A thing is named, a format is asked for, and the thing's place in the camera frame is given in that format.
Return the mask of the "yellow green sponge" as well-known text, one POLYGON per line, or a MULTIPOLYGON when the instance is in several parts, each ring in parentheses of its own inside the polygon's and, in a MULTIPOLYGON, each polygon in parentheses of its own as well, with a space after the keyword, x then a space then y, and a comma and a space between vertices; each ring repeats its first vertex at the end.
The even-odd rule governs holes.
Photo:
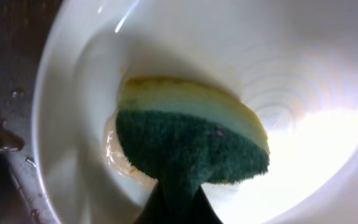
POLYGON ((236 184, 266 174, 267 134, 230 94, 175 78, 125 82, 116 131, 128 161, 158 180, 169 212, 182 218, 205 183, 236 184))

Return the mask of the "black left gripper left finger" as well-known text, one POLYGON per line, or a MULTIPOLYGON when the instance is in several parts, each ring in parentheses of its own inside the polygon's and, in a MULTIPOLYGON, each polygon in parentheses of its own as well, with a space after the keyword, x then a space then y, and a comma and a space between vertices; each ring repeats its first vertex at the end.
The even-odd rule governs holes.
POLYGON ((170 214, 165 203, 162 185, 157 182, 147 203, 133 224, 167 224, 170 214))

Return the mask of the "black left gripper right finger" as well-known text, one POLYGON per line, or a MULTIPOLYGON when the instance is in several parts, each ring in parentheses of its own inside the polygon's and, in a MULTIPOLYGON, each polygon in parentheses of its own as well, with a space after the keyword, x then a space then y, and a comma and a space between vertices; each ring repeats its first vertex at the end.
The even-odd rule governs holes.
POLYGON ((191 205, 191 223, 223 224, 214 212, 202 187, 198 188, 191 205))

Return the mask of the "cream white plate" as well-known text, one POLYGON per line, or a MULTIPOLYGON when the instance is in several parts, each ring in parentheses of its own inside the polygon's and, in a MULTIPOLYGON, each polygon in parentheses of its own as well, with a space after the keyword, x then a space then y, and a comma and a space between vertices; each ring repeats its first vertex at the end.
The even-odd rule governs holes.
POLYGON ((358 1, 64 1, 32 109, 37 173, 58 223, 131 223, 150 186, 105 161, 128 76, 200 80, 267 130, 266 175, 204 185, 224 223, 358 223, 358 1))

